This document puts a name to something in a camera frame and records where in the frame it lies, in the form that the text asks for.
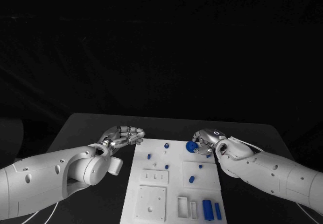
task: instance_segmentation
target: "black background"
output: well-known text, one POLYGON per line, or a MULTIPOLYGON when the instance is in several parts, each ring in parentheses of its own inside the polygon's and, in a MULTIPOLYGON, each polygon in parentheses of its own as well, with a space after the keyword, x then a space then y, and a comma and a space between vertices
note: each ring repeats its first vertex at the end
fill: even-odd
POLYGON ((20 157, 75 112, 273 125, 323 171, 322 10, 316 0, 0 9, 0 115, 20 157))

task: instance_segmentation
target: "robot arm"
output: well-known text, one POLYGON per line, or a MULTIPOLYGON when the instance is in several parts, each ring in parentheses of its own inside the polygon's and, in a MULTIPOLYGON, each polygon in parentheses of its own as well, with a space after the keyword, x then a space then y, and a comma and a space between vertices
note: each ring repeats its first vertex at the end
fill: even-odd
POLYGON ((144 131, 113 127, 100 142, 32 156, 0 169, 0 220, 25 216, 97 185, 110 172, 118 175, 118 149, 143 142, 144 131))
POLYGON ((258 147, 234 137, 227 138, 215 129, 195 133, 199 139, 199 154, 215 154, 224 172, 241 178, 248 184, 277 197, 281 197, 323 213, 323 173, 300 165, 287 158, 264 152, 258 147))

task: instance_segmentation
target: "white rectangular piece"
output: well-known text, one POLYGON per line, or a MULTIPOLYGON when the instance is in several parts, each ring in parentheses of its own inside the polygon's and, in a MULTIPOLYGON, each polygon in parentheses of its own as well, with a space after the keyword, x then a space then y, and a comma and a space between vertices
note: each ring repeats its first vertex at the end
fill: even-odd
POLYGON ((183 187, 206 190, 221 190, 218 168, 214 163, 183 162, 183 187))
POLYGON ((189 211, 188 211, 188 198, 177 197, 177 218, 188 218, 189 211))
POLYGON ((196 220, 198 219, 198 214, 196 214, 196 203, 190 202, 190 219, 196 220))
MULTIPOLYGON (((225 207, 222 202, 222 193, 219 190, 219 177, 218 169, 215 166, 214 153, 211 157, 206 157, 205 155, 199 155, 198 153, 188 152, 186 143, 186 141, 143 139, 143 143, 140 145, 136 145, 120 224, 227 224, 225 207), (202 164, 201 170, 206 173, 208 177, 212 176, 215 178, 215 182, 218 183, 216 187, 212 187, 211 190, 183 187, 183 161, 196 162, 198 166, 199 164, 202 164), (141 174, 144 172, 143 169, 153 170, 152 172, 167 171, 169 184, 166 185, 156 182, 141 182, 141 174), (139 217, 136 217, 136 209, 139 208, 137 198, 140 194, 139 185, 154 186, 167 189, 164 204, 164 223, 160 223, 162 220, 146 221, 144 219, 139 219, 139 217), (188 218, 177 217, 177 196, 188 198, 188 218), (203 200, 211 200, 212 205, 214 203, 219 203, 222 220, 203 220, 203 200), (195 202, 196 204, 196 220, 192 219, 190 202, 195 202)), ((198 174, 199 173, 195 174, 196 177, 193 183, 199 183, 198 174)))
POLYGON ((143 183, 169 184, 169 172, 152 169, 143 169, 140 181, 143 183))
POLYGON ((164 222, 166 188, 140 186, 134 218, 164 222))

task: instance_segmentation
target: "dark table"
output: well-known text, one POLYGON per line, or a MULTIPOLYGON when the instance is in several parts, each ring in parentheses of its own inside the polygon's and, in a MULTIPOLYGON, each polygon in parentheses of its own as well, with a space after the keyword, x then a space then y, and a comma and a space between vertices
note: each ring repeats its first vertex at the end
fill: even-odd
MULTIPOLYGON (((284 141, 271 125, 84 113, 71 115, 48 152, 97 143, 104 131, 113 126, 143 128, 144 137, 150 139, 182 141, 190 141, 193 133, 201 129, 216 128, 227 135, 257 145, 264 151, 293 160, 284 141)), ((114 156, 124 161, 120 175, 113 176, 107 173, 97 186, 78 191, 61 201, 48 224, 120 223, 133 155, 134 145, 118 150, 114 156)), ((239 178, 229 177, 219 165, 218 170, 228 224, 314 223, 294 202, 264 193, 239 178)), ((52 209, 53 206, 42 210, 30 223, 42 224, 52 209)), ((15 219, 26 220, 29 216, 15 219)))

